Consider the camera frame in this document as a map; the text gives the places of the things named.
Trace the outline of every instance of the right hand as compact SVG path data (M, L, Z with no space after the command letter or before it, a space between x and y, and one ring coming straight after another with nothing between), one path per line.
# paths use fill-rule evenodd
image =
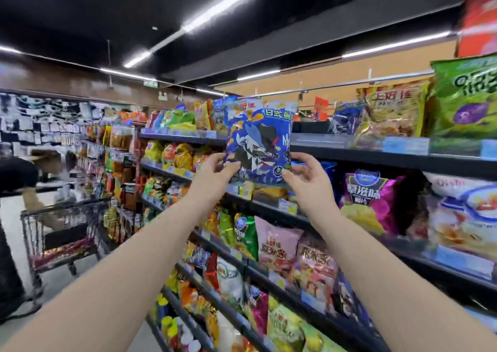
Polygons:
M320 162L307 153L292 152L291 156L306 163L292 166L291 172L283 169L282 173L285 182L297 195L297 202L302 211L310 219L315 219L325 210L338 211L332 184Z

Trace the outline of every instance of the shopping cart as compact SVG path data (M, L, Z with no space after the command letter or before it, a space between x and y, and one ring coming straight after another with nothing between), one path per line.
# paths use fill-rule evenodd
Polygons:
M42 294L40 274L50 269L67 265L72 275L76 275L74 262L95 255L101 259L99 248L109 253L104 214L110 198L88 199L77 203L63 202L42 208L38 211L22 211L22 231L28 255L28 265L33 283L30 300L33 310L41 305L37 298ZM57 224L57 230L47 225Z

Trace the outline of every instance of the person in black shirt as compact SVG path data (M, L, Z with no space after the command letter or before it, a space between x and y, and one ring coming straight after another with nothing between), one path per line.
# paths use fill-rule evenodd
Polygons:
M32 156L24 159L18 157L0 159L0 192L20 190L26 209L35 211L45 206L38 200L35 190L39 172L67 174L75 167L76 156L70 152L61 156L54 150L33 150L31 154ZM53 230L64 227L49 215L40 218L40 222ZM0 224L0 322L7 319L23 302L24 287Z

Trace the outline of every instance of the hanging rod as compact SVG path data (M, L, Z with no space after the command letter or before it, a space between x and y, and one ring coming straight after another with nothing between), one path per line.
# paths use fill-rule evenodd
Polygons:
M332 85L323 85L323 86L320 86L320 87L291 89L291 90L287 90L287 91L262 93L260 95L243 96L243 97L239 97L239 99L257 98L257 97L266 97L266 96L277 96L277 95L284 95L284 94L289 94L289 93L308 93L309 91L316 91L316 90L319 90L319 89L346 87L347 85L358 85L358 84L364 84L364 83L375 83L377 81L381 82L381 81L388 81L388 80L407 79L407 78L410 78L410 77L432 75L433 73L434 73L433 70L427 70L427 71L421 71L421 72L411 72L411 73L402 73L400 75L391 75L391 76L384 76L384 77L373 77L373 78L370 78L370 79L345 81L344 83L337 83L337 84L332 84Z

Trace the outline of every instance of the black shirt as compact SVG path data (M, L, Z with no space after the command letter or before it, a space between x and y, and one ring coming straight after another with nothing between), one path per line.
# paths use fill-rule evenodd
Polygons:
M36 187L38 167L18 157L0 159L0 192Z

